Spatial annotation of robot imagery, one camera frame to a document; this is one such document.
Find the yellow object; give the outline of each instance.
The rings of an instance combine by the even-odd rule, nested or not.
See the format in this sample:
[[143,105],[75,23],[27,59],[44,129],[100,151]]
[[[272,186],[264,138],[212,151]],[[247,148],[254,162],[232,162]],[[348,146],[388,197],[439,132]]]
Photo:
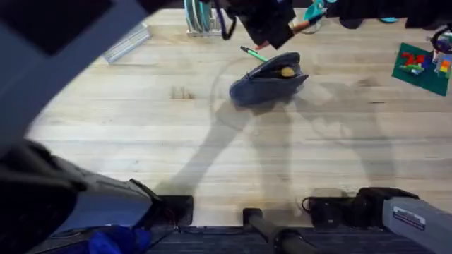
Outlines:
[[286,78],[295,76],[295,71],[290,67],[284,67],[281,69],[281,75]]

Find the blue object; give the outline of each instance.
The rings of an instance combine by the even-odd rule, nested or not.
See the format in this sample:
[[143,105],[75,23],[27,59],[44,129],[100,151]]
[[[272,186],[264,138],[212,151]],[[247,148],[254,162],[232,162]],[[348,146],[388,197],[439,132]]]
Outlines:
[[393,17],[390,17],[390,18],[380,18],[380,21],[383,22],[383,23],[395,23],[395,22],[398,21],[398,18],[393,18]]
[[433,59],[433,52],[430,52],[428,55],[425,56],[424,62],[421,64],[421,67],[424,69],[429,68],[430,64],[432,63]]
[[150,246],[150,236],[149,231],[142,229],[112,226],[54,254],[142,254]]

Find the green pen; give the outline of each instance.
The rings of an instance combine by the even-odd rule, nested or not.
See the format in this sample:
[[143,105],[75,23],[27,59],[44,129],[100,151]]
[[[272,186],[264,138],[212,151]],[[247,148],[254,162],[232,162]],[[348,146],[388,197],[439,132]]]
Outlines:
[[257,52],[255,52],[253,49],[250,49],[250,48],[247,48],[247,47],[243,47],[243,46],[240,46],[240,49],[242,49],[242,50],[245,51],[246,53],[248,53],[248,54],[250,54],[250,55],[256,57],[257,59],[259,59],[259,60],[261,60],[261,61],[263,61],[263,62],[268,61],[267,58],[261,56],[260,54],[258,54]]

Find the black cable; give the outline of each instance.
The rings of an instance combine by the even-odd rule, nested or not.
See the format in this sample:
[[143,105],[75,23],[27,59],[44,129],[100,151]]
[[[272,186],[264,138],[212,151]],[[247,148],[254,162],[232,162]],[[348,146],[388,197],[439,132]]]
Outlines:
[[234,18],[232,19],[231,27],[229,28],[229,32],[226,32],[225,18],[221,13],[220,3],[218,2],[218,0],[213,0],[213,3],[215,5],[215,9],[217,10],[218,21],[220,22],[221,26],[221,36],[224,40],[229,40],[232,36],[232,33],[234,33],[235,25],[237,24],[237,17],[234,16]]
[[452,54],[452,49],[445,50],[445,49],[441,49],[441,48],[438,46],[438,39],[439,39],[439,37],[440,37],[441,35],[443,35],[443,34],[444,34],[445,32],[447,32],[447,31],[452,32],[452,24],[451,24],[451,23],[447,24],[447,27],[446,27],[446,28],[441,29],[440,31],[436,32],[436,33],[433,35],[433,37],[432,37],[432,45],[433,45],[433,48],[435,48],[435,50],[437,50],[437,51],[439,51],[439,52],[442,52],[442,53],[445,53],[445,54]]
[[37,253],[35,253],[35,254],[54,254],[54,253],[61,253],[61,252],[59,252],[59,250],[64,250],[64,249],[66,249],[66,248],[68,248],[68,247],[71,247],[71,246],[80,244],[80,243],[85,242],[85,241],[87,241],[87,240],[86,240],[86,239],[79,240],[79,241],[76,241],[76,242],[73,242],[73,243],[68,243],[68,244],[65,244],[65,245],[62,245],[62,246],[58,246],[58,247],[53,248],[53,249],[50,249],[50,250],[41,250],[41,251],[39,251],[39,252],[37,252]]
[[171,236],[175,232],[178,232],[178,228],[173,228],[173,229],[169,230],[167,233],[165,233],[163,236],[161,236],[158,240],[151,243],[149,245],[148,249],[146,250],[146,252],[144,252],[144,253],[147,253],[151,248],[154,248],[159,242],[165,240],[168,236]]
[[80,231],[80,232],[75,232],[75,233],[67,235],[67,236],[59,236],[59,235],[49,236],[49,239],[55,239],[55,240],[57,240],[57,239],[69,239],[69,238],[73,238],[73,237],[76,237],[76,236],[80,236],[82,233],[83,232]]
[[183,230],[179,227],[179,233],[181,234],[191,234],[191,235],[202,235],[202,236],[241,236],[246,233],[244,229],[228,232],[228,233],[206,233],[206,232],[192,232],[189,230]]

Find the wooden floor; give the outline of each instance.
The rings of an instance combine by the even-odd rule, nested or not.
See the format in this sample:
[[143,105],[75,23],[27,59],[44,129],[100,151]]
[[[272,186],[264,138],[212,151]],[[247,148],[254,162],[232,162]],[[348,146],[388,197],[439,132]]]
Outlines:
[[238,225],[244,207],[303,224],[313,193],[395,186],[452,212],[452,97],[391,77],[401,42],[429,49],[423,30],[336,20],[298,35],[309,74],[288,105],[237,110],[228,89],[258,60],[243,28],[230,41],[188,38],[181,10],[146,21],[151,40],[114,65],[96,61],[36,119],[29,136],[86,169],[135,178],[159,194],[193,194],[196,225]]

